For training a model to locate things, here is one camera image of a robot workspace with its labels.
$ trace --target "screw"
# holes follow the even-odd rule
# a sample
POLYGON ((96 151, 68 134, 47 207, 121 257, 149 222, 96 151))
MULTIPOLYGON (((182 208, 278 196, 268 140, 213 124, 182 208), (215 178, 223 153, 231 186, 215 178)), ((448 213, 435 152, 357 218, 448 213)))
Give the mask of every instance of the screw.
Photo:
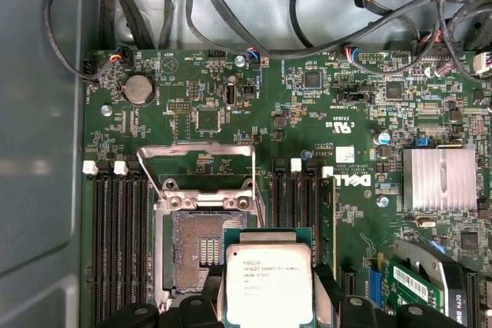
POLYGON ((111 107, 111 105, 103 105, 101 107, 101 114, 105 117, 111 117, 111 115, 113 114, 113 108, 111 107))
POLYGON ((133 312, 135 315, 144 315, 148 312, 147 308, 141 307, 140 309, 137 309, 136 311, 133 312))
POLYGON ((173 197, 169 203, 171 207, 176 208, 181 205, 181 199, 179 197, 173 197))
POLYGON ((409 306, 408 313, 413 315, 424 315, 424 311, 420 307, 409 306))
POLYGON ((376 204, 377 204, 379 207, 387 207, 387 206, 390 204, 390 199, 388 199, 388 198, 387 198, 387 197, 385 197, 385 196, 379 196, 379 197, 377 198, 376 204))
POLYGON ((348 302, 354 306, 362 306, 362 300, 361 299, 352 298, 348 302))
POLYGON ((243 55, 237 55, 234 58, 234 64, 236 67, 243 68, 246 65, 246 58, 243 55))
POLYGON ((239 200, 239 209, 247 209, 248 208, 248 201, 245 199, 239 200))

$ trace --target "pcie slot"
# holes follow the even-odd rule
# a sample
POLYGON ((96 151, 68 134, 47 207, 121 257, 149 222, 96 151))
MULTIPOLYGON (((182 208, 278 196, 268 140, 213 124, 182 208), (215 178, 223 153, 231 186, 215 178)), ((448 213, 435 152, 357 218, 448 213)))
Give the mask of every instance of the pcie slot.
POLYGON ((480 328, 480 281, 478 273, 467 271, 468 328, 480 328))

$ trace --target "power cable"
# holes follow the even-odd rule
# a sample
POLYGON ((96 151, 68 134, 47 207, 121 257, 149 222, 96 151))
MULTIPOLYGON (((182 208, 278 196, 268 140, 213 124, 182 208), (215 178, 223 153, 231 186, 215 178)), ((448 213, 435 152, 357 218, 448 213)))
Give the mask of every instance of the power cable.
POLYGON ((159 35, 159 49, 166 49, 168 47, 169 35, 171 34, 174 13, 174 2, 171 0, 164 0, 164 23, 162 25, 161 34, 159 35))

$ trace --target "gray metal panel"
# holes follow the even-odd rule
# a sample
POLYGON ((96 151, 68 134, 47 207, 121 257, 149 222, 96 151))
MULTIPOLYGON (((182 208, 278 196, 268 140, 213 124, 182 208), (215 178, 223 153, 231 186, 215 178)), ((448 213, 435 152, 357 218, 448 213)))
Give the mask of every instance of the gray metal panel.
MULTIPOLYGON (((78 325, 81 90, 47 43, 43 2, 0 0, 0 326, 9 328, 78 325)), ((71 61, 80 4, 58 0, 53 8, 71 61)))

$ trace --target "sticker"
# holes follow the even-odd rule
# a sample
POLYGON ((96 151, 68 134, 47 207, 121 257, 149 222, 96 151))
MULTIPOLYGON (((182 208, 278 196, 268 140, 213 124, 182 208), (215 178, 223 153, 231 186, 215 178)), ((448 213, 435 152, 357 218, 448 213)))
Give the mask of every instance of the sticker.
POLYGON ((425 301, 429 300, 429 291, 427 291, 427 287, 425 287, 422 283, 416 281, 414 278, 410 277, 403 270, 400 270, 397 267, 393 267, 393 275, 395 280, 402 283, 406 286, 406 288, 415 293, 421 299, 424 299, 425 301))
POLYGON ((355 163, 355 150, 353 146, 337 146, 335 148, 337 163, 355 163))

